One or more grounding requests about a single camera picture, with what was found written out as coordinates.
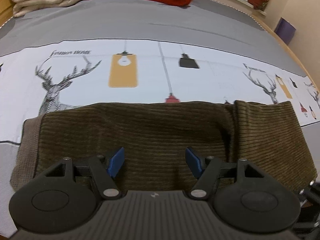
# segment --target metal pin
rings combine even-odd
[[[108,188],[103,191],[103,194],[107,197],[115,197],[119,195],[119,191],[115,188]]]
[[[191,191],[191,196],[196,197],[196,198],[202,198],[202,197],[205,197],[206,195],[207,195],[207,193],[202,189],[195,189],[195,190]]]

